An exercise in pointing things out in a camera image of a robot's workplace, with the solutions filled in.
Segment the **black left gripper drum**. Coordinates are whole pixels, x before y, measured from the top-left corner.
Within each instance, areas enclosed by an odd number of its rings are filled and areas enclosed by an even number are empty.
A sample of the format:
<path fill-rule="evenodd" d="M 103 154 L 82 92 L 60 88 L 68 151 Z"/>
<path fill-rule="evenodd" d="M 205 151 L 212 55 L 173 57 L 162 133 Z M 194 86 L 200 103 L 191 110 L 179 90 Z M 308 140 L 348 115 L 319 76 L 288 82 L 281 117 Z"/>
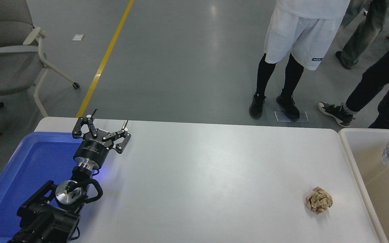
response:
<path fill-rule="evenodd" d="M 102 167 L 110 149 L 114 146 L 112 140 L 103 141 L 103 136 L 102 132 L 98 133 L 97 138 L 94 138 L 91 132 L 86 133 L 73 156 L 74 161 L 90 160 L 95 163 L 95 167 Z"/>

